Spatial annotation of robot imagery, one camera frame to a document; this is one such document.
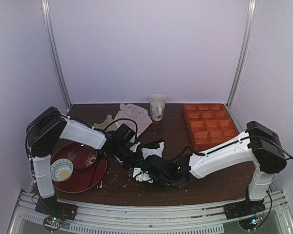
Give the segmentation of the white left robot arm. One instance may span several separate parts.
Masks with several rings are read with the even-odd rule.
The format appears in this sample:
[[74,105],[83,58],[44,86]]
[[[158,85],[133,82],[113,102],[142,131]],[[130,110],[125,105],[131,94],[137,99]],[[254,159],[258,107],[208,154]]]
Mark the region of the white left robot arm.
[[53,148],[59,139],[66,139],[115,155],[125,168],[138,167],[143,161],[140,150],[130,149],[130,140],[137,134],[126,124],[115,131],[106,131],[91,127],[49,107],[26,128],[25,151],[32,161],[36,185],[41,198],[55,195],[50,161]]

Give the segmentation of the white black boxer briefs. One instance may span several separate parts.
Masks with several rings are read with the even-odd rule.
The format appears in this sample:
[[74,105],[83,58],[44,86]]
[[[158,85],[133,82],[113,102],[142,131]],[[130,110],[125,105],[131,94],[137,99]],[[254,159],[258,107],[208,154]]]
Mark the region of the white black boxer briefs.
[[[130,149],[134,153],[138,149],[141,149],[142,156],[144,159],[146,159],[148,156],[151,156],[151,155],[162,157],[164,147],[165,147],[165,143],[163,139],[159,139],[159,140],[147,143],[144,146],[142,145],[141,142],[138,142],[135,145],[133,145]],[[154,180],[148,175],[147,172],[143,172],[141,168],[138,168],[138,167],[130,168],[127,174],[130,178],[134,178],[138,182],[146,182],[146,183],[154,182]]]

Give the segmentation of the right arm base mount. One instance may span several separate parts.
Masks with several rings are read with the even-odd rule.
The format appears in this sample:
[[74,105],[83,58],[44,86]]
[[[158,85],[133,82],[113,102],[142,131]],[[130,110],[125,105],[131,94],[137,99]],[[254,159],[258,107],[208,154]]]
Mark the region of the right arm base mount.
[[264,199],[251,201],[247,196],[245,200],[224,205],[224,211],[227,220],[241,218],[248,215],[255,215],[258,212],[265,211]]

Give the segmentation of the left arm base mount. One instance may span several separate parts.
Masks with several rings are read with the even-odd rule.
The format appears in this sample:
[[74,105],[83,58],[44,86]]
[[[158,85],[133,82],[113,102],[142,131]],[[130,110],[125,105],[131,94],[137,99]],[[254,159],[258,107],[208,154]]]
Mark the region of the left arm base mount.
[[44,215],[53,216],[61,220],[75,220],[77,205],[59,202],[57,197],[39,197],[35,211]]

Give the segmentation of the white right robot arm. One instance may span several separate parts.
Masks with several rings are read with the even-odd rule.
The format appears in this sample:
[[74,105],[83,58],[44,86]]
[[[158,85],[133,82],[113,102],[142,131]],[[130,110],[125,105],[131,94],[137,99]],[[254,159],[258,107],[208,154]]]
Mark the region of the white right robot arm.
[[238,136],[201,152],[180,153],[171,160],[148,155],[143,171],[163,185],[183,188],[194,180],[250,161],[255,171],[246,194],[249,201],[255,202],[264,199],[274,176],[284,170],[288,160],[293,156],[282,147],[278,134],[251,121]]

